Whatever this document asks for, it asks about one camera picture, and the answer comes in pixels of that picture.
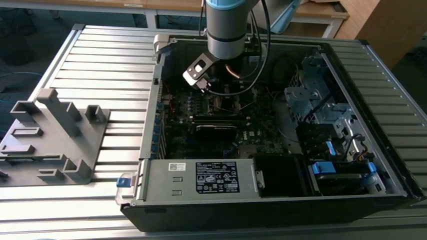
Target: metal bracket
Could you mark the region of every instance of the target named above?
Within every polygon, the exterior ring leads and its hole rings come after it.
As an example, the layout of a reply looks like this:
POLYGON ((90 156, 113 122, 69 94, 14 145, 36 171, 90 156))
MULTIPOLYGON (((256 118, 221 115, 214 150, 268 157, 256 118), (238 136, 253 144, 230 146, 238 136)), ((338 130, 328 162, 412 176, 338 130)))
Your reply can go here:
POLYGON ((204 52, 181 74, 189 86, 200 89, 202 93, 206 92, 210 87, 209 82, 202 76, 217 61, 218 59, 209 52, 204 52))
POLYGON ((168 34, 157 34, 153 37, 153 52, 156 55, 160 55, 170 50, 170 41, 168 34))

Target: circuit board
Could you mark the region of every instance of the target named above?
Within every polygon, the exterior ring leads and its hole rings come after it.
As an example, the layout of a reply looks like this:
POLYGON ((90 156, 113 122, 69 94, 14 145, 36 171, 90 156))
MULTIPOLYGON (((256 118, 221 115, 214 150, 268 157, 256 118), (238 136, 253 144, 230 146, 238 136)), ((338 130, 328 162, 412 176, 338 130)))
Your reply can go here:
POLYGON ((186 85, 165 84, 165 158, 233 159, 282 153, 272 109, 278 94, 258 85, 238 96, 218 97, 186 85), (206 137, 200 139, 201 128, 206 137))

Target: barcode sticker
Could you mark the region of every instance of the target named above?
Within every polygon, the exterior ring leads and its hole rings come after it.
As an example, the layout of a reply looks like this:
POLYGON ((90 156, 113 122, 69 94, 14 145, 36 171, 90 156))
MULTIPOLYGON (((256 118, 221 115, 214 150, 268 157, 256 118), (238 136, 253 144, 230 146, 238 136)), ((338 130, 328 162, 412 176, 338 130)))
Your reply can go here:
POLYGON ((125 7, 141 8, 141 4, 122 4, 125 7))
POLYGON ((169 171, 185 171, 185 163, 182 163, 182 162, 180 162, 180 163, 170 162, 168 164, 168 170, 169 171))

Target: warning label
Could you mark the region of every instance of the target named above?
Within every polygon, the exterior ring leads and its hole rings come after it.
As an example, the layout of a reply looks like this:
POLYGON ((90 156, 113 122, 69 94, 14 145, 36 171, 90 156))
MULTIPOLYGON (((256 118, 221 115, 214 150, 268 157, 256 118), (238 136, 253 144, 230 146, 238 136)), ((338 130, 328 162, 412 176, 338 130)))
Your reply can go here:
POLYGON ((194 163, 196 191, 198 194, 238 193, 234 161, 194 163))

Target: aluminum extrusion table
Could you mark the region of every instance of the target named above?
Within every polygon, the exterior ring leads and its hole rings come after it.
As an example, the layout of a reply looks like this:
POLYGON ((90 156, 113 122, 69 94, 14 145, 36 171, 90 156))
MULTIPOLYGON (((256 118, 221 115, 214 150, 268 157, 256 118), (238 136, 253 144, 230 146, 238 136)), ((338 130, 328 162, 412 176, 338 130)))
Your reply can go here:
MULTIPOLYGON (((406 237, 427 234, 427 203, 378 212, 349 224, 201 232, 140 232, 114 203, 116 179, 134 172, 158 33, 196 35, 196 31, 76 25, 45 71, 40 88, 54 88, 61 101, 77 108, 110 109, 94 174, 88 185, 1 188, 0 239, 232 238, 306 234, 360 239, 366 235, 406 237)), ((427 188, 425 114, 368 45, 354 40, 273 36, 330 44, 414 179, 427 188)))

